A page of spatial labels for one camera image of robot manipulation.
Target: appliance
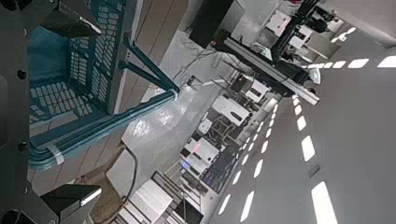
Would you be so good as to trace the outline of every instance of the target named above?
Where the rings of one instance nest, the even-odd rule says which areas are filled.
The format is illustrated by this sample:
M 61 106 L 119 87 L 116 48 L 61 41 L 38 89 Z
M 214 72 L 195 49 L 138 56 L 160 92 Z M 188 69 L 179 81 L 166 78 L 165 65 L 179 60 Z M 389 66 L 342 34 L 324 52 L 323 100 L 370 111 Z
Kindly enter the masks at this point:
M 204 0 L 192 24 L 190 39 L 205 49 L 217 30 L 232 32 L 244 14 L 245 10 L 238 1 Z
M 249 112 L 236 101 L 227 99 L 224 96 L 219 96 L 215 103 L 213 103 L 212 108 L 237 126 L 240 126 L 249 114 Z

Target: fluorescent light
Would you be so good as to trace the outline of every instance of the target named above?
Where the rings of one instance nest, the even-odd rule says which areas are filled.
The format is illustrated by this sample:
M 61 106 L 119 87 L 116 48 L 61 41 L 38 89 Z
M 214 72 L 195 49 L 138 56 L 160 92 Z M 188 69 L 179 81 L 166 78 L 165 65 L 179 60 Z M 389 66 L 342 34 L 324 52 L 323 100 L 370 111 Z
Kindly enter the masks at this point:
M 254 171 L 254 176 L 253 176 L 253 178 L 256 178 L 257 176 L 259 176 L 261 171 L 262 171 L 262 160 L 260 160 L 259 162 L 257 162 L 256 170 Z
M 245 156 L 244 160 L 242 161 L 242 165 L 245 165 L 248 161 L 248 154 Z
M 396 67 L 396 56 L 388 56 L 378 65 L 378 67 Z
M 264 153 L 268 148 L 268 140 L 264 142 L 264 144 L 262 144 L 262 153 Z
M 299 99 L 293 100 L 293 104 L 294 104 L 294 105 L 297 105 L 298 103 L 300 103 Z
M 344 67 L 344 64 L 346 64 L 346 61 L 340 61 L 340 62 L 335 63 L 332 66 L 332 68 L 342 68 L 342 67 Z
M 229 194 L 229 195 L 227 195 L 227 197 L 225 197 L 224 202 L 223 202 L 223 204 L 221 205 L 221 208 L 220 208 L 220 210 L 219 210 L 219 215 L 221 215 L 221 214 L 224 212 L 225 207 L 227 206 L 228 201 L 230 201 L 230 198 L 231 198 L 231 194 Z
M 301 116 L 299 119 L 297 119 L 297 126 L 298 131 L 302 131 L 306 127 L 306 121 L 304 116 Z
M 242 212 L 241 222 L 245 221 L 248 218 L 248 213 L 250 212 L 250 206 L 253 202 L 254 191 L 251 191 L 247 196 L 247 201 L 245 202 L 244 211 Z
M 88 202 L 92 201 L 94 198 L 99 196 L 101 193 L 102 193 L 102 189 L 98 189 L 96 192 L 92 193 L 87 198 L 81 200 L 81 204 L 80 204 L 81 207 L 84 206 L 85 204 L 87 204 Z
M 338 36 L 338 39 L 341 41 L 346 41 L 347 40 L 347 33 L 342 33 Z
M 202 118 L 202 121 L 204 121 L 204 120 L 206 119 L 206 117 L 207 117 L 208 114 L 209 114 L 209 112 L 206 112 L 206 113 L 205 113 L 204 117 Z
M 294 113 L 296 115 L 299 115 L 303 110 L 301 109 L 300 105 L 297 105 L 296 108 L 294 109 Z
M 357 59 L 352 61 L 347 67 L 348 68 L 362 68 L 369 62 L 369 59 Z
M 311 193 L 314 202 L 317 223 L 338 224 L 326 184 L 324 182 L 319 183 L 312 189 Z
M 236 173 L 235 177 L 233 178 L 233 185 L 235 185 L 238 182 L 239 176 L 241 176 L 242 171 L 238 171 Z
M 302 142 L 304 160 L 309 161 L 315 155 L 314 144 L 312 144 L 311 136 L 307 136 Z
M 248 151 L 251 151 L 251 149 L 253 149 L 253 147 L 254 147 L 254 143 L 251 143 L 250 147 L 248 147 Z
M 265 135 L 265 137 L 268 138 L 269 136 L 271 136 L 271 132 L 272 132 L 272 129 L 268 129 L 267 135 Z
M 278 101 L 272 98 L 270 102 L 268 102 L 268 104 L 265 106 L 264 110 L 267 111 L 268 113 L 271 112 L 271 110 L 273 110 L 274 106 L 277 105 L 277 103 Z
M 332 67 L 332 63 L 326 63 L 323 67 L 324 68 L 331 68 Z
M 346 31 L 346 33 L 350 35 L 350 34 L 352 34 L 355 31 L 356 31 L 356 27 L 352 27 L 348 31 Z

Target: red object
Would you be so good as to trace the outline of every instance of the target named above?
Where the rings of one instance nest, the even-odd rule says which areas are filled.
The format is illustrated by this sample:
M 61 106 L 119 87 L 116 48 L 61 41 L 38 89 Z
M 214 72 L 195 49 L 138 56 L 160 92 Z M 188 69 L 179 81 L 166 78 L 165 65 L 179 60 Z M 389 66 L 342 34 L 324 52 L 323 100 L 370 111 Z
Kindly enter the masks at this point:
M 297 5 L 301 2 L 301 0 L 289 0 L 289 2 L 293 3 L 294 5 Z

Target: shopping cart basket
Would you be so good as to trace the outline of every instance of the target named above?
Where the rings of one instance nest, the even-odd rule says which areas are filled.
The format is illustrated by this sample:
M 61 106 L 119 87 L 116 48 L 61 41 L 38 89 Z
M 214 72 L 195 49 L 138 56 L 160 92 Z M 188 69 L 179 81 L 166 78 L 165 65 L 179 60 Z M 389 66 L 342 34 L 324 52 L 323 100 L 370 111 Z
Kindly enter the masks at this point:
M 30 169 L 44 171 L 64 162 L 139 116 L 175 100 L 179 94 L 172 80 L 131 42 L 132 32 L 128 31 L 136 1 L 91 0 L 87 5 L 97 19 L 101 35 L 64 38 L 38 28 L 31 37 L 31 128 L 68 114 L 77 118 L 31 138 Z M 130 52 L 153 75 L 129 63 Z M 164 92 L 116 115 L 124 69 Z

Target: cable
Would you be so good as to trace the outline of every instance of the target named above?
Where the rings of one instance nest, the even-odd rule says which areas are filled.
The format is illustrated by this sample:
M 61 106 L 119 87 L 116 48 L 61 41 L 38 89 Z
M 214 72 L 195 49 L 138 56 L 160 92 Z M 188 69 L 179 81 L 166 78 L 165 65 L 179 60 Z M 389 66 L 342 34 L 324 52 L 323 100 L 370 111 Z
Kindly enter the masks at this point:
M 138 162 L 137 162 L 137 157 L 136 157 L 136 155 L 135 155 L 135 154 L 132 152 L 132 150 L 129 149 L 126 145 L 125 145 L 125 150 L 127 150 L 127 151 L 129 152 L 129 154 L 134 158 L 134 178 L 132 179 L 131 187 L 129 188 L 128 194 L 126 195 L 126 198 L 125 198 L 125 203 L 127 203 L 128 200 L 129 200 L 129 198 L 130 198 L 131 195 L 132 195 L 132 192 L 134 191 L 134 184 L 135 184 L 135 182 L 136 182 L 136 175 L 137 175 Z
M 205 57 L 207 57 L 207 56 L 209 56 L 209 55 L 212 55 L 212 54 L 216 53 L 216 51 L 214 51 L 214 50 L 213 50 L 213 51 L 209 51 L 209 53 L 205 53 L 205 52 L 206 52 L 206 50 L 204 50 L 204 51 L 202 51 L 201 53 L 197 54 L 197 56 L 195 56 L 195 58 L 194 58 L 191 62 L 189 62 L 188 64 L 182 66 L 182 67 L 180 68 L 180 70 L 179 70 L 179 71 L 175 74 L 175 76 L 173 77 L 173 81 L 175 81 L 176 78 L 177 78 L 178 76 L 180 76 L 180 74 L 183 74 L 183 75 L 184 75 L 184 73 L 187 72 L 187 71 L 189 70 L 189 68 L 190 68 L 194 63 L 196 63 L 196 62 L 202 60 L 203 58 L 205 58 Z

